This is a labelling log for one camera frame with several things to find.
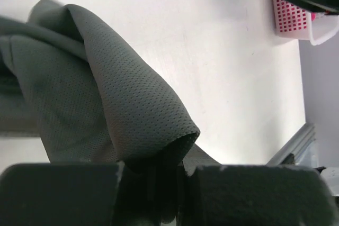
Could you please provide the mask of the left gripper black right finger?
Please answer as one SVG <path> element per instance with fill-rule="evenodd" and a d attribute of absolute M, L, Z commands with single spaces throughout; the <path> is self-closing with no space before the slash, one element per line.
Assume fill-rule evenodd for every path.
<path fill-rule="evenodd" d="M 222 165 L 181 146 L 179 225 L 335 225 L 336 202 L 317 170 L 295 165 Z"/>

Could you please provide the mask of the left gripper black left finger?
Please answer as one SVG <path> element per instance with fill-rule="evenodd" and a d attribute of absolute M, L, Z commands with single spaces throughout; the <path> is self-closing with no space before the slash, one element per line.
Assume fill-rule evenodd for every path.
<path fill-rule="evenodd" d="M 124 163 L 15 164 L 1 174 L 1 225 L 158 225 Z"/>

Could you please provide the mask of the grey t shirt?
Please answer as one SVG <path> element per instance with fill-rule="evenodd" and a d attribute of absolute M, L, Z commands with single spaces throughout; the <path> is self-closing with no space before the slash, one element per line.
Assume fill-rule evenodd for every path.
<path fill-rule="evenodd" d="M 91 11 L 40 0 L 1 17 L 1 133 L 41 138 L 51 162 L 176 166 L 200 130 L 171 86 Z"/>

